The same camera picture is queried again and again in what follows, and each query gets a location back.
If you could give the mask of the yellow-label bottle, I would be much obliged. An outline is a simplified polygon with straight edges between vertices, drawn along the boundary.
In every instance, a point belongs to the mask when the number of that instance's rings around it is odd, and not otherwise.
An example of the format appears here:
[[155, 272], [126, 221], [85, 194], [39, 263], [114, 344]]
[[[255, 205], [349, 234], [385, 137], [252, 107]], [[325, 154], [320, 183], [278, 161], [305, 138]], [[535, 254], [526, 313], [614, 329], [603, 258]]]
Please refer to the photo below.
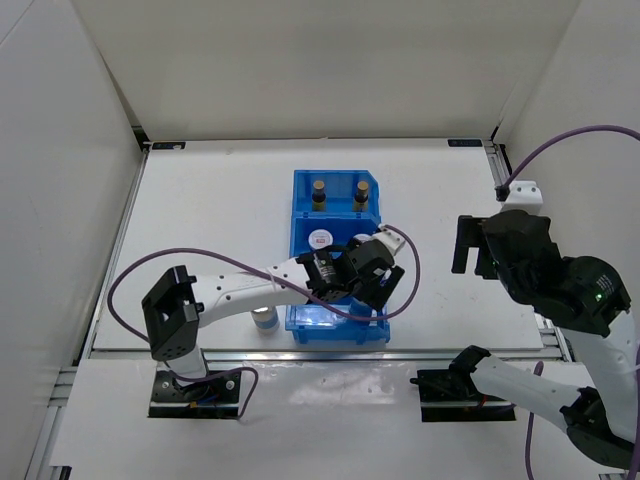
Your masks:
[[369, 201], [369, 183], [367, 181], [359, 181], [355, 187], [352, 210], [354, 212], [367, 211], [368, 201]]
[[311, 208], [314, 212], [322, 212], [326, 210], [326, 190], [325, 182], [315, 180], [312, 184]]

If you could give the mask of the silver-lid spice jar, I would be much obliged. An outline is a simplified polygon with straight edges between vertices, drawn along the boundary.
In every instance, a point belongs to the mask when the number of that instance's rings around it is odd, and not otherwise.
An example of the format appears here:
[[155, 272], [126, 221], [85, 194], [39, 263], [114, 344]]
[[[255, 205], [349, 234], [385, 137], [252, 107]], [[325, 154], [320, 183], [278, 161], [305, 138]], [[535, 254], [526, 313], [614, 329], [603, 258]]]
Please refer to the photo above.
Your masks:
[[251, 317], [261, 334], [271, 334], [279, 328], [279, 316], [275, 307], [262, 307], [252, 310]]
[[353, 298], [349, 304], [349, 318], [358, 322], [371, 322], [377, 317], [375, 310], [366, 303]]

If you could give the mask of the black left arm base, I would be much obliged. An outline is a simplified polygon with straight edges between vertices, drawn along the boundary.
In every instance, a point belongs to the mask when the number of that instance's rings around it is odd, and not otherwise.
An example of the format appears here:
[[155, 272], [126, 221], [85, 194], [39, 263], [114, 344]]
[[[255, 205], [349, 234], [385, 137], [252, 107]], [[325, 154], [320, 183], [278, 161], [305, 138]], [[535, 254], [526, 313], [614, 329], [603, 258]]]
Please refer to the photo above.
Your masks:
[[157, 370], [148, 414], [155, 419], [234, 420], [238, 417], [242, 371], [211, 370], [209, 382], [181, 386], [167, 370]]

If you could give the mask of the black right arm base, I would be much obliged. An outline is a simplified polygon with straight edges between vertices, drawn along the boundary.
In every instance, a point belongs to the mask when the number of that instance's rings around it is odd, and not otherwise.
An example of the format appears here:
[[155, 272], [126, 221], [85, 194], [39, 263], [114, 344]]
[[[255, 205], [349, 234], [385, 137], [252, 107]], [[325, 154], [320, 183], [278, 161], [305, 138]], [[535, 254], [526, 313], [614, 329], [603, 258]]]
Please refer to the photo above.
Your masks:
[[423, 423], [516, 420], [512, 403], [479, 393], [449, 369], [419, 369], [409, 382], [417, 388]]

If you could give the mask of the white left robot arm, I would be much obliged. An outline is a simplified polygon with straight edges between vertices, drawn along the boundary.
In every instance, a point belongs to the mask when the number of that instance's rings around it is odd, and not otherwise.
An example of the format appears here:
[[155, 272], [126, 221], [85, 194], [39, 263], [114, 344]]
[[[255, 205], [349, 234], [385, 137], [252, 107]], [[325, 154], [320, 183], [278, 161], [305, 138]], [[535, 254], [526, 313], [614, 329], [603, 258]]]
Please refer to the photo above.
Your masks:
[[326, 247], [287, 261], [237, 272], [195, 276], [173, 267], [141, 302], [151, 354], [175, 377], [175, 388], [188, 400], [206, 395], [210, 377], [198, 331], [215, 321], [262, 307], [316, 303], [325, 308], [351, 297], [379, 311], [404, 271], [395, 256], [404, 242], [379, 232], [367, 241]]

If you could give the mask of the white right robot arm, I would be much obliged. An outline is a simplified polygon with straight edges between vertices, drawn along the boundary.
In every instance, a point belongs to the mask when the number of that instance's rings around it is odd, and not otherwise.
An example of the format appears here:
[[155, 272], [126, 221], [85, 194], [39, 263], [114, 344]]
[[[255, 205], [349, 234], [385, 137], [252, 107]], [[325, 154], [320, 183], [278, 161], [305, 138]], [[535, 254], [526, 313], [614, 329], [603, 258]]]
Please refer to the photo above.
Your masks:
[[639, 336], [618, 271], [594, 256], [565, 256], [551, 220], [523, 210], [457, 221], [452, 272], [478, 252], [475, 274], [497, 280], [512, 301], [550, 321], [590, 379], [552, 381], [470, 345], [450, 363], [460, 399], [495, 396], [553, 424], [585, 457], [639, 476]]

